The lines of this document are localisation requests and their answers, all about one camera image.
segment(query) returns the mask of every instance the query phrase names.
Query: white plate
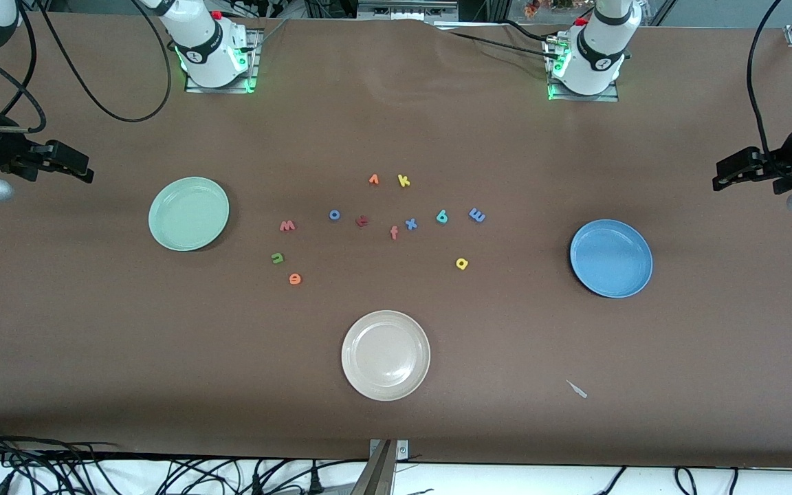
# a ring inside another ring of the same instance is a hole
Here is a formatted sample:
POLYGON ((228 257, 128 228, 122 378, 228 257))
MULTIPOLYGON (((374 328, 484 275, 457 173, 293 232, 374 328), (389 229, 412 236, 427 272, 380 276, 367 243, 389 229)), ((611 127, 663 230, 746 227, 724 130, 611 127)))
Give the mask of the white plate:
POLYGON ((161 190, 148 209, 148 229, 168 250, 193 251, 222 234, 230 207, 216 182, 186 177, 161 190))
POLYGON ((408 314, 368 313, 346 333, 342 367, 360 394, 376 401, 395 401, 414 392, 427 376, 430 341, 408 314))

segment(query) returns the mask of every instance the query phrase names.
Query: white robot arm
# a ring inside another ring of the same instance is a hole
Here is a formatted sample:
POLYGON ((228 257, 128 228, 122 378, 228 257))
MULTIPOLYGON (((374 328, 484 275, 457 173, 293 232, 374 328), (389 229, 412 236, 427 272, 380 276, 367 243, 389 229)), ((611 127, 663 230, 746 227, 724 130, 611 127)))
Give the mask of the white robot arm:
POLYGON ((637 0, 598 0, 586 25, 574 25, 560 37, 568 49, 552 75, 570 91, 599 94, 619 76, 628 41, 641 25, 637 0))
POLYGON ((204 0, 141 0, 154 10, 176 44, 182 69, 207 88, 228 85, 249 69, 245 26, 213 15, 204 0))

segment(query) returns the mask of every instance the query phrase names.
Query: white floor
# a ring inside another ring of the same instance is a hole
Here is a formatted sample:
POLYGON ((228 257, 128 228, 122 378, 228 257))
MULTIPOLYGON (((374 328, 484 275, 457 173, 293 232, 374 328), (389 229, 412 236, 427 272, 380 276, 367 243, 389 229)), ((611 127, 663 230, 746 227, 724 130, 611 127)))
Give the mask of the white floor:
MULTIPOLYGON (((211 469, 220 461, 209 461, 202 465, 211 469)), ((266 467, 275 461, 266 461, 266 467)), ((122 495, 151 495, 161 485, 170 467, 168 461, 104 461, 101 463, 113 484, 122 495)), ((255 461, 239 461, 244 483, 237 486, 237 467, 229 464, 218 475, 230 480, 235 488, 245 487, 252 477, 255 461)), ((274 475, 265 486, 266 491, 279 483, 307 470, 310 461, 293 461, 274 475)), ((364 464, 350 463, 320 470, 320 481, 324 486, 339 486, 354 483, 364 464)), ((411 495, 432 489, 431 495, 466 495, 472 493, 540 493, 544 495, 596 495, 606 488, 618 467, 578 466, 506 466, 470 464, 399 464, 393 495, 411 495)), ((114 495, 114 491, 91 470, 91 478, 99 495, 114 495)), ((10 472, 0 466, 0 482, 10 472)), ((53 476, 36 470, 38 478, 56 489, 53 476)), ((731 470, 692 469, 698 495, 726 495, 732 479, 731 470)), ((185 486, 194 482, 199 474, 183 476, 167 493, 180 493, 185 486)), ((310 479, 305 476, 296 481, 305 489, 310 479)), ((221 495, 219 483, 204 483, 190 491, 192 495, 221 495)), ((613 488, 612 495, 682 495, 673 479, 670 467, 630 467, 613 488)), ((792 493, 792 470, 741 470, 735 495, 767 495, 792 493)), ((9 495, 32 495, 25 479, 15 480, 9 495)))

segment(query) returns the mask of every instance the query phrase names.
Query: blue plate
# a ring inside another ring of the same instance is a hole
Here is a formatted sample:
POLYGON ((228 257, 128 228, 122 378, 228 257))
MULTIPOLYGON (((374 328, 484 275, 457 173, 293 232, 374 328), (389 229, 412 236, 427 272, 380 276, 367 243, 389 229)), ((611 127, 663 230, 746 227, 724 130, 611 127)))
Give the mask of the blue plate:
POLYGON ((617 220, 583 225, 570 244, 570 263, 582 284, 607 298, 635 295, 653 276, 650 245, 617 220))

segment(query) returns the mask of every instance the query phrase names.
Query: power cord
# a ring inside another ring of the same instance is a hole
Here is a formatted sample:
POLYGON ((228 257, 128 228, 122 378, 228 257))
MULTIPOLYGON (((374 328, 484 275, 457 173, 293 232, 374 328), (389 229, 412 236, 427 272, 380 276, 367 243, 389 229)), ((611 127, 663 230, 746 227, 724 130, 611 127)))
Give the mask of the power cord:
POLYGON ((729 484, 729 495, 735 495, 735 485, 738 484, 738 467, 733 467, 732 471, 732 483, 729 484))
POLYGON ((518 32, 521 32, 521 34, 524 34, 528 38, 531 38, 532 40, 537 40, 537 41, 545 41, 547 36, 552 36, 553 34, 558 34, 558 32, 555 31, 555 32, 552 32, 552 34, 546 34, 544 36, 540 36, 538 34, 534 34, 533 32, 530 32, 530 31, 526 30, 525 28, 522 27, 522 25, 518 24, 518 22, 515 22, 514 20, 509 20, 509 19, 500 19, 500 20, 498 20, 496 22, 497 22, 497 24, 511 25, 513 28, 518 29, 518 32))
POLYGON ((613 479, 610 480, 610 485, 607 485, 603 492, 598 492, 596 495, 610 495, 610 492, 613 491, 613 487, 616 486, 616 482, 619 481, 620 477, 622 477, 622 474, 625 473, 627 469, 628 466, 620 467, 613 479))
POLYGON ((35 113, 38 114, 38 125, 31 126, 31 128, 27 129, 22 129, 22 132, 24 134, 34 134, 41 131, 41 129, 44 129, 47 126, 47 117, 45 116, 45 111, 41 109, 41 104, 39 104, 39 101, 36 100, 36 98, 32 96, 31 93, 29 93, 29 90, 26 89, 25 85, 20 84, 20 82, 17 81, 14 76, 10 75, 7 70, 1 67, 0 75, 7 79, 10 84, 14 85, 16 90, 20 91, 20 94, 23 94, 26 97, 26 100, 29 100, 29 102, 32 104, 32 107, 35 109, 35 113))
POLYGON ((477 36, 472 36, 470 34, 463 34, 462 32, 453 32, 453 31, 449 31, 449 32, 451 34, 453 34, 455 36, 459 36, 461 38, 466 38, 468 40, 474 40, 474 41, 480 41, 482 43, 487 43, 488 45, 494 45, 496 47, 509 48, 509 50, 515 50, 515 51, 518 51, 518 52, 524 52, 524 53, 529 53, 529 54, 538 54, 539 56, 544 57, 544 58, 558 58, 557 54, 544 53, 544 52, 541 52, 541 51, 538 51, 538 50, 531 50, 531 49, 528 49, 528 48, 516 47, 515 45, 509 45, 509 44, 506 44, 506 43, 501 43, 500 41, 486 40, 486 38, 479 38, 477 36))
MULTIPOLYGON (((478 10, 475 10, 475 15, 472 16, 472 19, 469 19, 469 22, 475 22, 475 19, 479 18, 479 14, 481 13, 481 10, 484 9, 485 7, 487 7, 487 0, 484 0, 484 2, 481 3, 481 5, 478 7, 478 10)), ((485 17, 487 18, 488 15, 490 15, 490 12, 487 12, 485 17)))
POLYGON ((107 116, 110 116, 113 119, 116 119, 117 121, 133 123, 133 122, 145 122, 148 119, 151 119, 151 117, 156 116, 157 113, 164 108, 164 105, 166 105, 167 101, 170 100, 170 90, 173 88, 173 75, 170 73, 170 57, 167 56, 167 48, 166 46, 164 46, 164 41, 161 40, 160 33, 157 32, 157 28, 151 22, 151 19, 149 19, 148 14, 146 14, 145 10, 143 10, 142 7, 138 3, 136 3, 136 0, 130 0, 130 3, 132 3, 133 6, 136 7, 136 10, 139 10, 139 13, 142 14, 142 18, 145 19, 145 22, 148 23, 148 26, 150 26, 151 31, 154 32, 155 38, 157 38, 157 44, 161 47, 161 54, 163 54, 164 56, 164 65, 166 66, 166 72, 167 72, 166 93, 164 93, 164 97, 161 98, 161 102, 157 105, 157 108, 152 110, 151 113, 148 113, 148 115, 144 115, 142 117, 138 117, 135 119, 117 115, 116 113, 107 109, 102 103, 100 103, 99 100, 97 100, 97 97, 94 96, 93 93, 91 93, 90 88, 88 88, 87 85, 85 84, 85 79, 82 78, 81 74, 78 73, 78 69, 75 68, 75 64, 72 63, 72 59, 69 57, 69 54, 66 52, 66 48, 63 47, 63 42, 60 40, 60 36, 57 35, 57 31, 56 29, 54 29, 54 25, 51 23, 51 19, 47 15, 47 9, 45 9, 40 5, 38 7, 38 11, 41 12, 41 16, 45 19, 45 24, 47 24, 47 28, 51 32, 51 36, 54 37, 54 42, 56 42, 57 48, 60 48, 60 53, 63 54, 63 58, 66 60, 66 63, 68 63, 69 68, 72 70, 72 74, 75 75, 75 79, 78 79, 78 84, 81 85, 81 89, 85 90, 85 94, 87 94, 87 96, 91 98, 91 101, 93 101, 93 103, 97 106, 97 108, 102 110, 107 116))
POLYGON ((301 485, 286 485, 283 488, 278 489, 277 492, 282 492, 283 490, 288 490, 289 488, 298 488, 298 495, 305 495, 305 489, 302 488, 301 485))
POLYGON ((680 489, 680 492, 683 492, 683 495, 699 495, 699 491, 695 488, 695 478, 692 477, 692 473, 689 471, 688 467, 674 467, 674 483, 680 489), (680 472, 685 471, 686 476, 689 477, 689 485, 692 489, 692 492, 686 491, 685 487, 683 486, 683 482, 680 481, 680 472))
MULTIPOLYGON (((337 466, 338 464, 346 464, 346 463, 365 463, 365 461, 368 461, 368 459, 344 459, 343 461, 332 461, 332 463, 323 464, 322 466, 318 466, 316 469, 321 470, 321 469, 327 468, 329 466, 337 466)), ((266 492, 266 495, 271 495, 272 493, 277 493, 280 490, 282 490, 283 488, 285 488, 286 486, 292 485, 292 483, 295 482, 296 479, 299 479, 302 476, 307 476, 307 475, 311 474, 312 470, 314 470, 314 467, 311 467, 310 470, 302 471, 302 472, 298 473, 298 475, 290 477, 288 480, 280 483, 280 485, 277 485, 276 488, 271 489, 270 492, 266 492)))
MULTIPOLYGON (((94 483, 91 481, 91 477, 86 467, 86 461, 82 458, 82 455, 91 455, 90 463, 96 465, 97 469, 103 473, 107 483, 109 483, 111 486, 111 480, 105 476, 100 464, 94 457, 94 449, 92 447, 95 444, 110 445, 105 444, 104 442, 70 443, 56 441, 55 439, 39 439, 27 436, 0 436, 0 455, 2 466, 6 468, 12 468, 16 474, 25 477, 25 479, 30 482, 30 488, 34 495, 37 493, 37 489, 41 490, 44 495, 92 495, 97 491, 94 487, 94 483), (56 448, 64 448, 66 451, 58 451, 56 454, 45 454, 39 452, 38 450, 26 451, 20 449, 17 445, 17 442, 28 442, 32 444, 42 444, 56 448), (52 458, 63 458, 63 460, 53 461, 52 458), (69 461, 75 461, 78 464, 72 466, 69 464, 69 461), (76 471, 78 466, 81 467, 82 472, 85 474, 84 479, 82 479, 81 476, 78 476, 78 471, 76 471), (70 473, 66 472, 64 467, 71 467, 72 474, 75 474, 75 479, 70 476, 70 473), (44 485, 44 483, 40 482, 34 475, 32 475, 31 469, 42 469, 49 472, 54 476, 54 479, 56 479, 57 488, 48 488, 48 486, 44 485)), ((112 486, 112 488, 113 492, 118 495, 119 492, 117 489, 114 489, 114 486, 112 486)))
MULTIPOLYGON (((26 75, 23 76, 23 82, 21 83, 23 87, 29 87, 29 82, 32 81, 32 74, 35 73, 35 62, 38 56, 38 48, 35 45, 35 31, 32 31, 32 23, 29 22, 29 16, 26 15, 26 9, 24 8, 23 2, 18 2, 16 5, 20 12, 20 17, 23 19, 23 23, 26 25, 26 35, 29 37, 29 67, 26 68, 26 75)), ((14 105, 20 100, 20 96, 23 95, 20 91, 14 93, 14 96, 8 101, 5 105, 4 109, 2 109, 2 115, 8 115, 11 109, 13 109, 14 105)))
POLYGON ((769 10, 766 10, 766 14, 763 15, 763 19, 760 20, 760 25, 757 26, 757 31, 753 34, 751 49, 747 54, 747 96, 751 100, 753 116, 757 121, 757 131, 760 132, 760 143, 763 148, 763 156, 766 157, 767 163, 772 165, 773 170, 778 173, 781 178, 792 181, 792 176, 783 171, 780 168, 779 163, 776 163, 776 161, 772 160, 772 153, 769 150, 769 141, 766 137, 766 128, 763 125, 763 115, 760 112, 760 105, 757 103, 757 95, 754 93, 754 54, 757 51, 757 42, 760 40, 760 35, 763 32, 763 28, 766 26, 766 22, 769 20, 769 17, 772 16, 772 12, 774 12, 780 2, 782 2, 782 0, 774 0, 772 5, 769 6, 769 10))
POLYGON ((320 495, 320 493, 325 491, 323 483, 320 483, 320 471, 317 470, 317 460, 314 459, 311 461, 311 486, 308 487, 307 493, 308 495, 320 495))

